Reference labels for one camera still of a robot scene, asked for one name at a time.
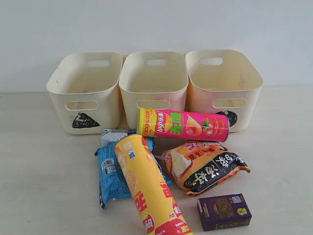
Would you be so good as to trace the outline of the pink Lays chips can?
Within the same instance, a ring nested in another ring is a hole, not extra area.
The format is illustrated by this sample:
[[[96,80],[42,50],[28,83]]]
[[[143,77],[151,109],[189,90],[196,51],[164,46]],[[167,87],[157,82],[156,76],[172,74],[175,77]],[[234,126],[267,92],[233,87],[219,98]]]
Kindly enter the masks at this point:
[[[145,137],[224,142],[229,121],[225,115],[140,108],[137,133]]]

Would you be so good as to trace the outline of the orange black noodle bag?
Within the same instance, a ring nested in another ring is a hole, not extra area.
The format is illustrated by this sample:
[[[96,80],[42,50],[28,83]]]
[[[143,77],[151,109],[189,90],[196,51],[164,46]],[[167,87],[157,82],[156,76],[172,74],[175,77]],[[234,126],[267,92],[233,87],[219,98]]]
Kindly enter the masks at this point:
[[[200,195],[239,171],[250,172],[246,162],[219,142],[188,141],[156,155],[165,173],[186,195]]]

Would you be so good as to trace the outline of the yellow Lays chips can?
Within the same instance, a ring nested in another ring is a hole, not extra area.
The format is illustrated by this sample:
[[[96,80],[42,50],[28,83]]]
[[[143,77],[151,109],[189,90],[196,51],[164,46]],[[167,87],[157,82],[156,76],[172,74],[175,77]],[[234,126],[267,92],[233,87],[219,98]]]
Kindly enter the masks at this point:
[[[114,148],[148,235],[191,235],[145,137],[134,134]]]

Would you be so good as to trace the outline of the purple small box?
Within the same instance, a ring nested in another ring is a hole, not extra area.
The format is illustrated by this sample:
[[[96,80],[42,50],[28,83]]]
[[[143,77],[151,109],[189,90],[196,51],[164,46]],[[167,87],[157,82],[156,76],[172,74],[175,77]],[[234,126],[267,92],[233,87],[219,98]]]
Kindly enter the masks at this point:
[[[197,207],[204,231],[248,226],[252,219],[241,193],[200,198]]]

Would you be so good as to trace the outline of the middle cream bin square mark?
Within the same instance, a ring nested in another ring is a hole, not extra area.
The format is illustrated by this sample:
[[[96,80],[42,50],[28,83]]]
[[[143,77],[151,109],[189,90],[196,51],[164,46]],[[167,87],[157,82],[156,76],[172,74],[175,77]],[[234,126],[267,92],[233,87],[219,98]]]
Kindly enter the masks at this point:
[[[183,111],[188,83],[181,53],[150,51],[128,55],[119,78],[128,127],[137,128],[141,107]]]

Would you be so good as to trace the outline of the right cream bin circle mark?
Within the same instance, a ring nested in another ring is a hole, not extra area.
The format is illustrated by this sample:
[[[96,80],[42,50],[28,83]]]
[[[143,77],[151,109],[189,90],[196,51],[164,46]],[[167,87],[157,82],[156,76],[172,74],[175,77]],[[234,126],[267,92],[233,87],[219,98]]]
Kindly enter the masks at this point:
[[[263,80],[248,58],[229,49],[186,53],[189,75],[186,109],[221,114],[230,132],[245,130],[252,117]]]

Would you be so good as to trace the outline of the left cream bin triangle mark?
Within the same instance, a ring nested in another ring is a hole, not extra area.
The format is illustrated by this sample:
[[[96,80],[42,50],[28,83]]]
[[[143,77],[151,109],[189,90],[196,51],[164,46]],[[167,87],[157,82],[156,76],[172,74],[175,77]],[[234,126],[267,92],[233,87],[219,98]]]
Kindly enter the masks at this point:
[[[118,127],[122,65],[117,52],[75,53],[60,62],[46,88],[66,132],[100,134]]]

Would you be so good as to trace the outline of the blue noodle bag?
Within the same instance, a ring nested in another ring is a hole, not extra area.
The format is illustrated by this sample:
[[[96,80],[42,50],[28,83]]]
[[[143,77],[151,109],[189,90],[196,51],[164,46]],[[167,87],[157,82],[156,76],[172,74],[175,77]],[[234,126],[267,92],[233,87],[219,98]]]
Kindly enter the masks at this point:
[[[104,210],[111,200],[132,197],[114,151],[120,140],[121,137],[103,137],[102,147],[95,152],[99,165],[99,205]]]

